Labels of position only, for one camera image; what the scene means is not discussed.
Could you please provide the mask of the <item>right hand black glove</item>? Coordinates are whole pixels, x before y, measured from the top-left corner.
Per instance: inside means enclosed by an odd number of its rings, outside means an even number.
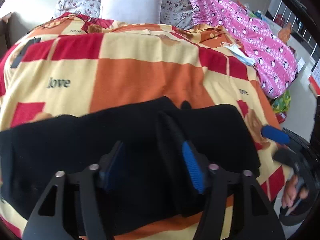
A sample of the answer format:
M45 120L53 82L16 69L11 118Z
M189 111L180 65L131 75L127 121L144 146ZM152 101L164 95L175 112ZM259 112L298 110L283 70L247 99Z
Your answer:
M291 208L293 206L293 202L297 198L297 190L296 185L298 184L298 176L293 175L290 180L287 181L283 196L281 198L281 207L282 208Z

